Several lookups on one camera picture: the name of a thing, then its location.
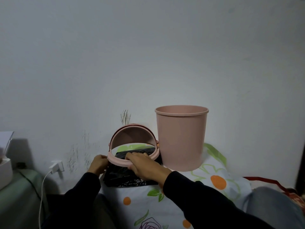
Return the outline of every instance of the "floral bedsheet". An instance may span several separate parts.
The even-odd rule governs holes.
[[[243,209],[246,197],[251,193],[249,181],[232,177],[226,169],[226,158],[212,145],[205,143],[204,156],[204,163],[198,169],[180,173],[192,181],[201,181],[215,188]],[[176,191],[184,197],[183,192]],[[101,193],[113,205],[126,229],[193,228],[181,209],[163,194],[158,185],[115,188],[102,183]]]

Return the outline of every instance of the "left hand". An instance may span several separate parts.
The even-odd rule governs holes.
[[[96,155],[93,161],[91,162],[91,165],[87,172],[94,173],[99,177],[100,174],[105,172],[109,165],[110,163],[107,159],[107,156]]]

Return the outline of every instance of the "white wall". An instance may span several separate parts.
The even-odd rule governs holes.
[[[27,139],[42,174],[64,161],[49,193],[53,181],[67,191],[86,161],[107,153],[124,109],[157,134],[154,109],[170,104],[210,109],[206,142],[231,172],[294,186],[305,2],[0,0],[0,19],[0,130]],[[13,160],[26,159],[15,148]]]

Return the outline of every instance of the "white cable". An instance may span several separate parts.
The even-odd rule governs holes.
[[[41,212],[41,205],[42,205],[42,199],[43,199],[43,182],[45,180],[45,178],[48,176],[48,174],[44,177],[42,184],[41,184],[41,201],[40,201],[40,207],[39,207],[39,216],[38,216],[38,221],[39,221],[39,229],[41,229],[41,224],[40,224],[40,212]]]

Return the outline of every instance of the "black sleeve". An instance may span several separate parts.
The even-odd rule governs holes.
[[[100,189],[97,175],[85,173],[75,187],[65,193],[61,205],[42,228],[89,228],[92,205]]]
[[[174,171],[167,177],[164,194],[184,213],[192,226],[203,228],[203,220],[209,219],[217,228],[273,228],[261,219],[238,209],[232,201],[217,190],[197,181],[193,182]]]

